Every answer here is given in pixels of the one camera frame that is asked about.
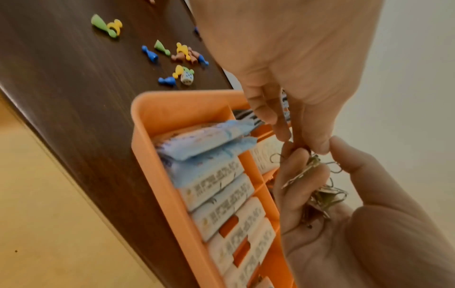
beige floor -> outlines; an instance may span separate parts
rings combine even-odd
[[[162,287],[3,100],[0,287]]]

green game piece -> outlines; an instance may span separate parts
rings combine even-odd
[[[186,71],[186,72],[189,72],[190,74],[193,74],[194,75],[194,70],[193,69],[188,69],[187,67],[185,66],[182,66],[183,70]]]
[[[114,30],[109,29],[103,19],[101,19],[101,17],[97,14],[93,15],[91,18],[91,23],[96,28],[106,31],[112,38],[117,38],[117,33]]]
[[[163,52],[164,54],[166,54],[166,56],[169,56],[171,54],[171,52],[164,47],[160,40],[157,40],[155,42],[154,48],[158,51]]]

yellow game piece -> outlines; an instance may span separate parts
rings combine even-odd
[[[177,65],[175,67],[175,73],[172,73],[172,77],[174,77],[175,79],[178,79],[180,75],[183,74],[183,67],[182,65]]]
[[[117,36],[120,35],[120,28],[123,27],[123,24],[120,20],[115,19],[114,22],[109,23],[108,25],[109,29],[114,28],[115,32],[117,33]]]
[[[186,60],[190,61],[191,57],[190,54],[188,53],[188,46],[180,44],[180,42],[177,42],[177,53],[182,52],[185,54]]]

blue game piece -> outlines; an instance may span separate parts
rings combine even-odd
[[[208,63],[207,61],[205,61],[204,56],[202,56],[201,54],[200,54],[199,57],[198,57],[198,61],[199,61],[200,63],[205,64],[206,66],[209,66],[209,63]]]
[[[166,79],[159,78],[158,79],[159,84],[165,84],[165,85],[170,85],[170,86],[175,86],[175,79],[174,77],[167,77]]]
[[[147,57],[153,62],[156,63],[158,60],[158,55],[156,53],[153,53],[152,51],[149,51],[147,49],[147,46],[142,45],[142,52],[147,54]]]

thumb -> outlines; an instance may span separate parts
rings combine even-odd
[[[330,139],[330,152],[349,173],[364,205],[378,205],[427,221],[428,216],[370,154],[349,146],[339,137]]]

